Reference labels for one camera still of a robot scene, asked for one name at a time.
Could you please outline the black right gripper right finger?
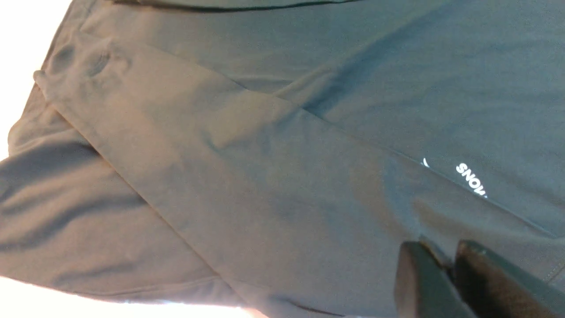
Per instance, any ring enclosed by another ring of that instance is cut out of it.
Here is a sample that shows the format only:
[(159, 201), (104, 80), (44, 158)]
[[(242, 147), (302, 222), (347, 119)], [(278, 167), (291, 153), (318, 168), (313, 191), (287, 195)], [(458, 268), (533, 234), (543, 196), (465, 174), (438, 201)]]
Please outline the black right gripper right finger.
[(473, 240), (461, 240), (455, 286), (478, 318), (562, 318), (564, 293)]

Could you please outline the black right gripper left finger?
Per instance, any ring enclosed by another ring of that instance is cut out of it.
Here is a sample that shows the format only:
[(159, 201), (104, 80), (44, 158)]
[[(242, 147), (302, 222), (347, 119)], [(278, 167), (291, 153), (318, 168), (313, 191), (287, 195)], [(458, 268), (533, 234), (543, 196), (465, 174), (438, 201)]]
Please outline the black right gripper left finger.
[(474, 318), (450, 276), (423, 244), (401, 244), (394, 284), (399, 318)]

